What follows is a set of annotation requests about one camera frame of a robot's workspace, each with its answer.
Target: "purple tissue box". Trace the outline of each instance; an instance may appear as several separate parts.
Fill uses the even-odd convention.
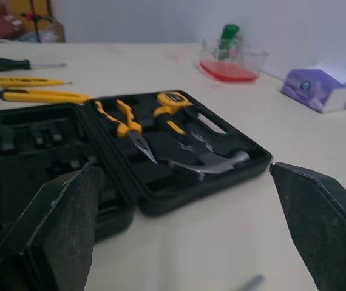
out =
[[[320,113],[341,110],[346,105],[346,84],[318,69],[290,71],[282,93]]]

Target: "tool case foam insert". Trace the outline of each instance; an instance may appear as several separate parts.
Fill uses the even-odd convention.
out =
[[[261,174],[271,155],[187,93],[194,106],[174,118],[198,133],[213,151],[229,157],[244,150],[250,160],[222,174],[195,181],[170,169],[167,161],[197,163],[196,156],[161,130],[152,112],[160,104],[157,93],[123,95],[87,101],[84,106],[56,104],[0,111],[0,232],[18,217],[38,189],[63,173],[81,169],[86,162],[105,174],[97,216],[96,238],[125,229],[136,206],[146,215],[162,215],[196,199]],[[99,100],[106,112],[124,121],[117,109],[120,99],[133,109],[160,164],[134,146],[129,138],[117,138],[114,125],[97,111]],[[216,133],[197,119],[201,113],[225,134]]]

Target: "yellow utility knife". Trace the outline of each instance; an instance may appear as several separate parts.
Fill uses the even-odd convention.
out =
[[[0,87],[41,87],[41,86],[56,86],[72,84],[72,82],[66,82],[55,79],[44,78],[30,78],[30,77],[0,77]]]
[[[0,99],[15,102],[39,102],[39,103],[79,103],[82,104],[90,98],[86,94],[27,89],[3,89],[0,90]]]

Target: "voltage tester screwdriver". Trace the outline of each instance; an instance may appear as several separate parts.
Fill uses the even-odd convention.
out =
[[[31,70],[37,67],[64,67],[63,62],[56,64],[31,64],[29,60],[15,61],[13,59],[0,58],[0,72],[11,70]]]

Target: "white table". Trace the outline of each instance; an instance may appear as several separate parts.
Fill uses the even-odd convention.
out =
[[[255,84],[222,84],[196,66],[196,44],[0,44],[0,57],[67,62],[0,73],[74,82],[54,87],[93,97],[182,89],[274,155],[335,177],[346,188],[346,111],[318,114]],[[35,104],[4,102],[0,110]],[[317,290],[289,236],[268,173],[159,218],[136,214],[130,229],[96,245],[86,291]]]

